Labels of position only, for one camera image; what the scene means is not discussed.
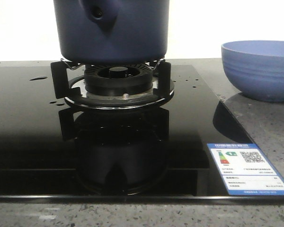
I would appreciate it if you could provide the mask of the black right pot support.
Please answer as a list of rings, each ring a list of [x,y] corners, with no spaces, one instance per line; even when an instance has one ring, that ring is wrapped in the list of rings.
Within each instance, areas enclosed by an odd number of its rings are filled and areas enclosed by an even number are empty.
[[[64,60],[53,62],[51,72],[55,96],[64,98],[69,105],[87,109],[134,109],[168,102],[174,95],[171,64],[164,60],[142,64],[153,72],[152,88],[134,95],[124,93],[121,96],[102,96],[86,90],[84,74],[68,79],[67,70],[76,70],[81,66],[80,64]],[[86,64],[84,71],[91,66],[94,65]]]

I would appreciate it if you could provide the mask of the dark blue cooking pot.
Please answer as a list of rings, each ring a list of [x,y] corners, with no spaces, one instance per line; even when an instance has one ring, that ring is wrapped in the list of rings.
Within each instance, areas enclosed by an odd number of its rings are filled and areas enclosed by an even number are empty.
[[[143,63],[165,56],[168,0],[55,0],[62,56],[88,64]]]

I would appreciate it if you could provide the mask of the light blue ribbed bowl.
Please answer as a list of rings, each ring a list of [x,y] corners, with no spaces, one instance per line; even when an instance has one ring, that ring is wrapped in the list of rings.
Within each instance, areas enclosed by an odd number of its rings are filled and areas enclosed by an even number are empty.
[[[284,41],[233,41],[221,52],[226,77],[244,96],[284,102]]]

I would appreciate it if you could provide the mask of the black glass gas cooktop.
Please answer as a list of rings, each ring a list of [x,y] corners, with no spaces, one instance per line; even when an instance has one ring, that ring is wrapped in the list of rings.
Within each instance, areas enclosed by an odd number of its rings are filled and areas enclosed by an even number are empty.
[[[228,194],[207,144],[255,143],[192,66],[172,78],[161,107],[81,111],[48,67],[0,67],[0,201],[283,204]]]

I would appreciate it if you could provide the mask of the blue energy label sticker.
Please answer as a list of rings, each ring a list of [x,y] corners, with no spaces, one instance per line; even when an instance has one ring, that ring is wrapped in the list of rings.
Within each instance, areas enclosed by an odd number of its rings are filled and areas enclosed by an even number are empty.
[[[208,143],[229,195],[284,196],[284,179],[256,144]]]

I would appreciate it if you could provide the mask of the black right gas burner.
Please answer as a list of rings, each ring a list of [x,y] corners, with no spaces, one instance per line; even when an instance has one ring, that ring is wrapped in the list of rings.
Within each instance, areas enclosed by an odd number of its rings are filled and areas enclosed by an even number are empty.
[[[134,95],[152,88],[152,70],[144,64],[91,66],[84,71],[85,88],[102,96]]]

